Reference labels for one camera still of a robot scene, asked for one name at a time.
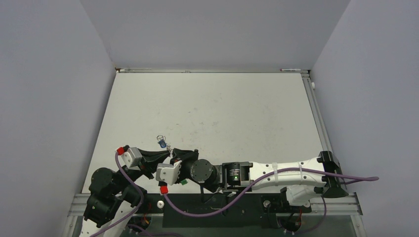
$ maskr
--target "gray wall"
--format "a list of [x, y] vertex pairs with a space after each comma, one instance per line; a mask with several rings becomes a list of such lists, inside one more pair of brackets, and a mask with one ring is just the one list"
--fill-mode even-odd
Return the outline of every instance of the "gray wall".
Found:
[[0, 1], [0, 236], [61, 235], [114, 77], [78, 0]]
[[419, 1], [352, 0], [312, 78], [369, 237], [418, 236]]
[[349, 0], [81, 0], [120, 68], [311, 69]]

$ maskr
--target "cable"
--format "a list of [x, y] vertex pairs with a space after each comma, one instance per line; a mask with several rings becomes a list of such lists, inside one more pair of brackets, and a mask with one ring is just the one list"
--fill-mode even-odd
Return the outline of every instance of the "cable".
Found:
[[363, 180], [352, 180], [352, 181], [349, 181], [349, 182], [347, 182], [345, 184], [348, 185], [348, 184], [358, 183], [358, 182], [362, 182], [362, 181]]
[[131, 211], [129, 212], [127, 215], [125, 215], [124, 217], [122, 217], [121, 219], [119, 219], [118, 221], [116, 221], [115, 223], [109, 225], [106, 228], [103, 228], [101, 230], [99, 230], [98, 232], [92, 234], [90, 237], [96, 237], [102, 233], [104, 233], [105, 231], [107, 231], [108, 229], [116, 226], [117, 224], [121, 223], [123, 220], [125, 220], [126, 218], [132, 216], [133, 214], [135, 214], [137, 212], [137, 210], [140, 208], [140, 206], [143, 204], [144, 202], [144, 194], [143, 192], [140, 190], [140, 188], [134, 183], [133, 180], [130, 179], [130, 177], [125, 173], [124, 169], [122, 169], [121, 164], [119, 164], [119, 160], [118, 160], [118, 153], [115, 153], [115, 161], [117, 163], [117, 167], [120, 170], [121, 174], [128, 180], [128, 182], [134, 186], [134, 188], [138, 191], [138, 193], [140, 193], [141, 199], [140, 199], [140, 203], [138, 203], [138, 205]]
[[[134, 228], [137, 228], [137, 229], [141, 230], [142, 232], [139, 233], [139, 234], [142, 235], [142, 236], [146, 236], [147, 235], [147, 233], [144, 232], [145, 230], [143, 228], [141, 228], [140, 226], [138, 226], [138, 225], [128, 224], [127, 226], [128, 227], [134, 227]], [[152, 236], [176, 236], [176, 237], [183, 237], [180, 234], [172, 233], [172, 232], [158, 233], [158, 234], [153, 234]]]
[[[350, 175], [343, 175], [343, 174], [335, 174], [335, 173], [329, 173], [329, 172], [323, 172], [323, 171], [319, 171], [319, 170], [314, 170], [314, 169], [306, 169], [306, 168], [302, 168], [302, 171], [305, 172], [309, 172], [309, 173], [315, 173], [315, 174], [324, 174], [324, 175], [328, 175], [328, 176], [332, 176], [332, 177], [338, 177], [338, 178], [345, 178], [345, 179], [353, 179], [353, 180], [359, 180], [359, 181], [376, 181], [379, 178], [378, 177], [368, 177], [368, 178], [363, 178], [363, 177], [356, 177], [356, 176], [350, 176]], [[283, 169], [278, 169], [277, 172], [281, 173], [281, 172], [286, 172], [286, 171], [300, 171], [300, 168], [283, 168]], [[210, 216], [214, 216], [217, 215], [219, 213], [222, 213], [224, 210], [227, 210], [228, 208], [230, 208], [232, 205], [234, 205], [253, 185], [255, 185], [256, 183], [258, 183], [259, 181], [273, 175], [274, 172], [269, 172], [265, 175], [260, 176], [259, 178], [257, 178], [256, 180], [254, 180], [253, 182], [251, 182], [245, 189], [243, 189], [243, 191], [241, 193], [239, 193], [237, 195], [237, 197], [232, 200], [229, 204], [227, 204], [225, 207], [214, 211], [214, 212], [210, 212], [210, 213], [205, 213], [205, 214], [193, 214], [193, 213], [187, 213], [185, 211], [180, 210], [179, 208], [177, 208], [173, 202], [171, 202], [171, 200], [169, 199], [167, 194], [164, 194], [165, 200], [169, 203], [169, 205], [178, 213], [185, 215], [185, 216], [189, 216], [189, 217], [210, 217]]]
[[311, 228], [309, 228], [309, 229], [307, 229], [307, 230], [304, 230], [304, 231], [298, 231], [298, 232], [291, 232], [291, 231], [287, 231], [287, 230], [285, 230], [285, 232], [288, 232], [288, 233], [292, 233], [293, 235], [299, 235], [299, 234], [304, 234], [304, 233], [307, 233], [307, 232], [310, 232], [310, 231], [313, 231], [313, 230], [315, 230], [315, 229], [317, 229], [322, 223], [323, 223], [323, 221], [325, 220], [325, 218], [326, 218], [326, 213], [327, 213], [327, 208], [326, 208], [326, 201], [325, 201], [325, 199], [324, 199], [324, 197], [321, 197], [322, 198], [322, 200], [323, 200], [323, 204], [324, 204], [324, 206], [325, 206], [325, 213], [323, 214], [323, 217], [322, 217], [322, 219], [319, 221], [319, 223], [317, 223], [315, 226], [313, 226], [313, 227], [311, 227]]
[[301, 210], [301, 208], [300, 208], [300, 215], [298, 216], [298, 218], [297, 218], [296, 222], [297, 222], [299, 219], [301, 219], [301, 216], [302, 216], [302, 210]]
[[271, 220], [270, 220], [271, 219], [271, 206], [272, 206], [272, 204], [268, 205], [268, 220], [269, 220], [269, 223], [271, 223]]
[[149, 225], [150, 224], [150, 222], [147, 220], [147, 218], [146, 218], [146, 215], [148, 214], [148, 212], [151, 210], [151, 203], [149, 202], [148, 203], [148, 210], [144, 213], [144, 215], [143, 215], [143, 220], [144, 220], [144, 222], [145, 223], [147, 223], [147, 225]]
[[[225, 204], [227, 205], [227, 204], [228, 204], [228, 202], [229, 202], [229, 200], [230, 200], [230, 197], [229, 197], [229, 194], [227, 193], [227, 194], [224, 196], [224, 199], [222, 199], [222, 200], [221, 200], [221, 206], [222, 206], [222, 207], [225, 207], [225, 206], [224, 206], [224, 201], [225, 201]], [[227, 213], [228, 213], [228, 209], [226, 209], [225, 211], [223, 211], [223, 212], [221, 213], [221, 215], [223, 215], [224, 217], [226, 217], [226, 216], [227, 216]]]
[[220, 194], [220, 193], [215, 193], [213, 194], [211, 197], [209, 197], [207, 200], [205, 200], [204, 198], [204, 187], [200, 186], [200, 190], [201, 190], [201, 202], [202, 203], [207, 203], [209, 200], [211, 200], [216, 194]]

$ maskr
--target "white table surface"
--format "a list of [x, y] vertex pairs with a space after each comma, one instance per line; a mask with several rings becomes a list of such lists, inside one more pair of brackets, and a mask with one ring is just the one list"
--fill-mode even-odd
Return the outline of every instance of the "white table surface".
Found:
[[[89, 193], [95, 170], [118, 169], [117, 147], [160, 151], [157, 135], [172, 148], [198, 149], [212, 164], [293, 162], [322, 150], [301, 74], [119, 73], [82, 193]], [[149, 193], [159, 193], [157, 183], [136, 181]], [[169, 187], [170, 193], [199, 190], [192, 181]]]

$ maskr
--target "white knob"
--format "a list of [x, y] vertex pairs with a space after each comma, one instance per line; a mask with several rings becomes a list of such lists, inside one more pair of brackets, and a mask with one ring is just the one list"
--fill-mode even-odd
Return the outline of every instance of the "white knob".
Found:
[[157, 207], [162, 209], [165, 206], [165, 202], [164, 201], [158, 201], [157, 202]]

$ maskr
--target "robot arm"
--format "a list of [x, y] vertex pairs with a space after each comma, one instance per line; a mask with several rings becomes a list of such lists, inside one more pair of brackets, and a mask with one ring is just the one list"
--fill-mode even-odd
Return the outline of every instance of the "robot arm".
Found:
[[[341, 188], [338, 178], [301, 170], [308, 168], [341, 174], [339, 162], [331, 152], [320, 152], [317, 158], [300, 162], [271, 164], [230, 162], [221, 165], [212, 165], [205, 159], [198, 159], [198, 150], [173, 149], [147, 152], [125, 146], [118, 149], [118, 154], [122, 156], [126, 164], [123, 166], [124, 171], [132, 180], [136, 180], [142, 175], [153, 179], [155, 173], [156, 180], [160, 181], [160, 186], [178, 184], [189, 179], [213, 193], [219, 191], [224, 193], [240, 192], [257, 178], [274, 171], [274, 175], [259, 181], [249, 191], [271, 186], [283, 186], [285, 188], [281, 190], [281, 203], [287, 207], [309, 205], [308, 201], [318, 196], [338, 198], [348, 195]], [[170, 164], [163, 164], [167, 157], [171, 157]], [[276, 173], [276, 170], [282, 168], [299, 168], [300, 170]], [[121, 210], [123, 213], [127, 213], [139, 203], [138, 192], [129, 185], [120, 171], [113, 172], [107, 168], [98, 169], [92, 176], [89, 190], [91, 196], [84, 212], [81, 236], [90, 236], [99, 229], [105, 228], [113, 222], [113, 219], [119, 219]], [[146, 190], [142, 189], [142, 191], [144, 195], [147, 194]], [[122, 195], [116, 197], [115, 195], [119, 192], [122, 192]], [[109, 235], [105, 236], [119, 236], [128, 219], [114, 227], [116, 228], [113, 230], [115, 233], [109, 232]]]

